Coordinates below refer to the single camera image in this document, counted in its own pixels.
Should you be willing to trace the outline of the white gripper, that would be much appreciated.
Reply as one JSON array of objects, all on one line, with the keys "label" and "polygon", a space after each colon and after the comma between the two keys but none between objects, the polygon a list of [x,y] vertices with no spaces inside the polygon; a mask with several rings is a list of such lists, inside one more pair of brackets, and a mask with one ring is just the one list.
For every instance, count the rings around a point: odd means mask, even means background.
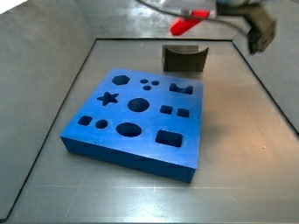
[{"label": "white gripper", "polygon": [[189,18],[192,10],[213,11],[216,0],[161,0],[161,6],[167,9],[181,10],[181,17]]}]

